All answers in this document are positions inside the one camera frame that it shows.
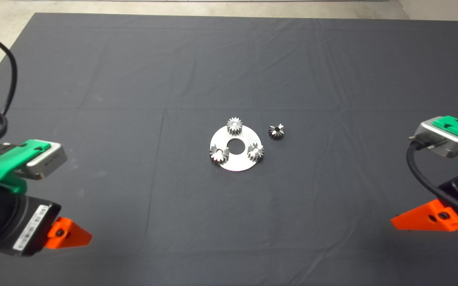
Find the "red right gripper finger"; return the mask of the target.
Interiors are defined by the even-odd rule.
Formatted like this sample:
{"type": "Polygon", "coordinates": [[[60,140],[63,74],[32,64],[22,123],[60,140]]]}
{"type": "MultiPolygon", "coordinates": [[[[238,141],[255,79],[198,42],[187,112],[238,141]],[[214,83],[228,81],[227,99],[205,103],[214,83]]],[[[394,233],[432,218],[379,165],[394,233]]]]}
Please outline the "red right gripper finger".
{"type": "Polygon", "coordinates": [[[455,232],[458,214],[439,199],[418,206],[391,219],[397,230],[455,232]]]}

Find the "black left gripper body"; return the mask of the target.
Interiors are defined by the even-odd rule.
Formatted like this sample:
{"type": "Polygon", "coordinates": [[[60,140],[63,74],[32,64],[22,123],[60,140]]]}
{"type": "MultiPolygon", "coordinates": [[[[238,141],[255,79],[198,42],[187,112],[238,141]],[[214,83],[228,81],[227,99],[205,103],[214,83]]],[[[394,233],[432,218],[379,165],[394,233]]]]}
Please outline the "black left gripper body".
{"type": "Polygon", "coordinates": [[[53,201],[14,194],[0,186],[0,253],[31,257],[40,252],[61,208],[53,201]]]}

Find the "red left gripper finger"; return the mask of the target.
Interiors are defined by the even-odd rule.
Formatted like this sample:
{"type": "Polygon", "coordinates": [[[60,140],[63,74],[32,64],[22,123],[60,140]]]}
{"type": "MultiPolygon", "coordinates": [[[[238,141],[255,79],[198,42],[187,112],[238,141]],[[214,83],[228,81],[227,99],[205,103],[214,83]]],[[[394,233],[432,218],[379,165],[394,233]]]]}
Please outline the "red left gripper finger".
{"type": "Polygon", "coordinates": [[[49,249],[83,247],[89,245],[92,237],[90,232],[73,220],[58,217],[47,234],[45,247],[49,249]]]}

